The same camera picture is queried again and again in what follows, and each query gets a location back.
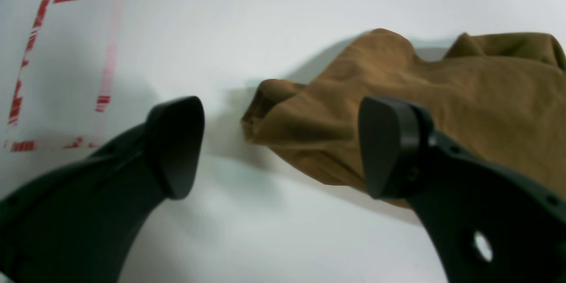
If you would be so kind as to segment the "left gripper black image-right right finger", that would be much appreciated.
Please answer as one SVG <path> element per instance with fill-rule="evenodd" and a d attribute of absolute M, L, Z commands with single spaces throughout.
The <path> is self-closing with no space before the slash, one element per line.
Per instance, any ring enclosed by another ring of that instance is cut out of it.
<path fill-rule="evenodd" d="M 565 281 L 565 202 L 557 194 L 471 155 L 418 104 L 365 97 L 358 134 L 369 195 L 412 207 L 449 282 Z"/>

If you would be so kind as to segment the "left gripper black image-right left finger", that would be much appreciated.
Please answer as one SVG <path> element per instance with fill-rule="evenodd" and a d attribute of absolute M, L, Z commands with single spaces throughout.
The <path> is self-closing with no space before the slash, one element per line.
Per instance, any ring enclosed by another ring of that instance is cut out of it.
<path fill-rule="evenodd" d="M 115 283 L 140 229 L 194 184 L 205 115 L 198 97 L 158 104 L 87 158 L 1 200 L 1 273 L 15 283 Z"/>

